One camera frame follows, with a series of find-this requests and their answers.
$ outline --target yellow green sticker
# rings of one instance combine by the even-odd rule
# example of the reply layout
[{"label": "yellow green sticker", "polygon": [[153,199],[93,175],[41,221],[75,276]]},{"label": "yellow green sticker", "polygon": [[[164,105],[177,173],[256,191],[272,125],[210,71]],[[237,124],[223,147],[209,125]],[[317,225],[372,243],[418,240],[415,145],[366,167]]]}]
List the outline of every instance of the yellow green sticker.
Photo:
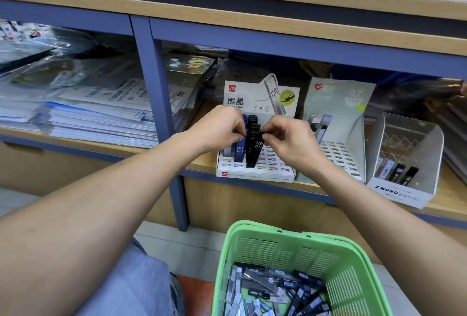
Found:
[{"label": "yellow green sticker", "polygon": [[295,102],[295,92],[290,89],[285,89],[279,95],[279,100],[284,106],[290,106]]}]

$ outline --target green plastic basket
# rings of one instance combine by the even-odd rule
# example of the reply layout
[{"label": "green plastic basket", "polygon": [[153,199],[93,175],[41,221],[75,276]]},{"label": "green plastic basket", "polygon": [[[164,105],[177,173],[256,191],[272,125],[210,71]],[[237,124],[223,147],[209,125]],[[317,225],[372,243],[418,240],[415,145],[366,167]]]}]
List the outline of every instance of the green plastic basket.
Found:
[{"label": "green plastic basket", "polygon": [[367,254],[348,238],[237,221],[227,232],[220,254],[212,316],[224,315],[227,282],[235,262],[297,269],[322,278],[333,316],[392,316]]}]

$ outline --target tile floor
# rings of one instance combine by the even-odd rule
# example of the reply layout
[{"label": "tile floor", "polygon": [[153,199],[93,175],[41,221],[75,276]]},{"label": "tile floor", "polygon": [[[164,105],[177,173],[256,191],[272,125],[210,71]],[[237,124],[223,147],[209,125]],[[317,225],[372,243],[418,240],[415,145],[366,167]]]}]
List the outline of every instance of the tile floor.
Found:
[{"label": "tile floor", "polygon": [[[0,189],[0,216],[39,199],[35,195]],[[135,237],[146,252],[165,261],[175,274],[214,282],[225,234],[190,227],[181,232],[144,221]],[[420,316],[382,265],[373,264],[395,316]]]}]

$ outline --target forearm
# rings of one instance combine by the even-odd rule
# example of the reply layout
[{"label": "forearm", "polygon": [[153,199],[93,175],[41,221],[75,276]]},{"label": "forearm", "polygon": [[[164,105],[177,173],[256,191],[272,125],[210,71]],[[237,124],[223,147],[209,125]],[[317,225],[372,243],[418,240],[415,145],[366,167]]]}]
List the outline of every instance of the forearm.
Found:
[{"label": "forearm", "polygon": [[200,154],[188,136],[177,134],[1,219],[7,248],[0,254],[0,314],[68,314],[85,301],[171,179]]},{"label": "forearm", "polygon": [[467,249],[329,160],[320,167],[308,175],[341,207],[418,311],[464,314]]}]

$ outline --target hand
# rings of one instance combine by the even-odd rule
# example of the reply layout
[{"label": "hand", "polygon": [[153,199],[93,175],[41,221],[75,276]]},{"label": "hand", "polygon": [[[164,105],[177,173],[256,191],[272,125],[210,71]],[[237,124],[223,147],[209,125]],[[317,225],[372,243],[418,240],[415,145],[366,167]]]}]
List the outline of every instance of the hand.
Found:
[{"label": "hand", "polygon": [[223,105],[216,106],[187,132],[202,144],[202,153],[225,149],[247,135],[242,112]]},{"label": "hand", "polygon": [[277,156],[300,172],[309,172],[311,166],[319,167],[321,163],[330,162],[305,121],[272,116],[261,130],[267,132],[263,139]]}]

